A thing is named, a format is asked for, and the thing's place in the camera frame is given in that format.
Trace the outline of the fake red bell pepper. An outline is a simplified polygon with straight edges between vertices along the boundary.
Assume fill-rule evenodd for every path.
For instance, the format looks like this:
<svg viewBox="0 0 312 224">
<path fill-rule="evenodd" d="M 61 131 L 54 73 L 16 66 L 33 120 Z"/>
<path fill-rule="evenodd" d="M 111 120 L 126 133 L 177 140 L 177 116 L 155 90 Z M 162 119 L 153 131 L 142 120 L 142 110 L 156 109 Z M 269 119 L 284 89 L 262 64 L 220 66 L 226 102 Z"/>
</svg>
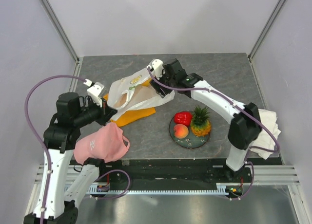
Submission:
<svg viewBox="0 0 312 224">
<path fill-rule="evenodd" d="M 178 112 L 174 115 L 174 122 L 176 124 L 183 124 L 185 126 L 190 126 L 193 115 L 191 112 Z"/>
</svg>

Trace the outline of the white plastic bag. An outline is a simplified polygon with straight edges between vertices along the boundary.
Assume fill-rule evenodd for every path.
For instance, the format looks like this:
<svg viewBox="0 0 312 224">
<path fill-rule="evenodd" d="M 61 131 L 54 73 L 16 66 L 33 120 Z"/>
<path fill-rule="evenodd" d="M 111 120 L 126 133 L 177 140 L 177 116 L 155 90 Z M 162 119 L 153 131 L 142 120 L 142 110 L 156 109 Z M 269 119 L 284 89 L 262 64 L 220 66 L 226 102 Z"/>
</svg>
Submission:
<svg viewBox="0 0 312 224">
<path fill-rule="evenodd" d="M 108 106 L 117 110 L 112 120 L 118 120 L 127 111 L 157 107 L 173 100 L 174 91 L 162 98 L 151 85 L 143 84 L 150 80 L 147 69 L 142 69 L 112 83 L 107 100 Z"/>
</svg>

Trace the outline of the fake peach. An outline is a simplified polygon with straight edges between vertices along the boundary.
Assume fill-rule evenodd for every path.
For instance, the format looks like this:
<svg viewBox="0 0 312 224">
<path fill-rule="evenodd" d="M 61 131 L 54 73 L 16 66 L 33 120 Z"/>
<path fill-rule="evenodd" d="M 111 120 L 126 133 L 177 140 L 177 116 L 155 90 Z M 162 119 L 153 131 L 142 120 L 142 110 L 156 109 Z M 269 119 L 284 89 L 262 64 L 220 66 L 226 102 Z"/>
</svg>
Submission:
<svg viewBox="0 0 312 224">
<path fill-rule="evenodd" d="M 183 124 L 176 124 L 173 130 L 174 130 L 174 136 L 178 139 L 184 139 L 189 134 L 188 127 Z"/>
</svg>

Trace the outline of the fake fruit green leaves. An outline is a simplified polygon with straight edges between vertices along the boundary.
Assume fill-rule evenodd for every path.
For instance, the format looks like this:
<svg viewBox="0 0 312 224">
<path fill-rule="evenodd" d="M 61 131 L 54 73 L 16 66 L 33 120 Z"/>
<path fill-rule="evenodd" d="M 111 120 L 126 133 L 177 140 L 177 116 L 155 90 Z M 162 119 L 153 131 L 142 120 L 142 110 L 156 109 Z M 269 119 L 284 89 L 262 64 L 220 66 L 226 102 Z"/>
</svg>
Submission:
<svg viewBox="0 0 312 224">
<path fill-rule="evenodd" d="M 211 132 L 211 123 L 207 107 L 195 106 L 192 112 L 191 131 L 197 137 L 204 137 Z"/>
</svg>

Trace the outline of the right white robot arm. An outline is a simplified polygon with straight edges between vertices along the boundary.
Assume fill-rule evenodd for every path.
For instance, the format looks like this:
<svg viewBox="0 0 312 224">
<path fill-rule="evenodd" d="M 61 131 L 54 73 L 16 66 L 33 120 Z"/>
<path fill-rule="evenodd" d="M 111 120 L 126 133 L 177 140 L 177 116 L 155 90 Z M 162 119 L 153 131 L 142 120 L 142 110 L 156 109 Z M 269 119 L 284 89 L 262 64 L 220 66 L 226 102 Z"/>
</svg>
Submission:
<svg viewBox="0 0 312 224">
<path fill-rule="evenodd" d="M 223 176 L 229 182 L 241 176 L 247 149 L 255 141 L 262 127 L 257 105 L 236 101 L 213 88 L 204 78 L 195 73 L 186 73 L 175 58 L 166 63 L 154 59 L 147 66 L 152 80 L 150 84 L 162 98 L 177 91 L 199 101 L 229 123 L 228 139 L 230 153 L 226 159 Z"/>
</svg>

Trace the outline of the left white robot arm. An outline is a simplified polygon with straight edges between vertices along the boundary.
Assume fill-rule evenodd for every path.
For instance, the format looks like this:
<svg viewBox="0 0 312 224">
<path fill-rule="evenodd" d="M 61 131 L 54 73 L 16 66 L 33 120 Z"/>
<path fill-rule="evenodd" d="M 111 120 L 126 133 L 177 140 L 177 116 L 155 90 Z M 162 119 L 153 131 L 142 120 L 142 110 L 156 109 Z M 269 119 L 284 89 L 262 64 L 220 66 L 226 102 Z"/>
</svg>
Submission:
<svg viewBox="0 0 312 224">
<path fill-rule="evenodd" d="M 117 113 L 101 98 L 97 105 L 91 96 L 63 93 L 56 101 L 57 112 L 43 134 L 44 170 L 40 194 L 34 211 L 24 217 L 25 224 L 74 224 L 78 207 L 94 181 L 107 176 L 102 159 L 88 156 L 82 170 L 66 189 L 70 161 L 80 137 L 80 129 L 93 122 L 104 126 Z"/>
</svg>

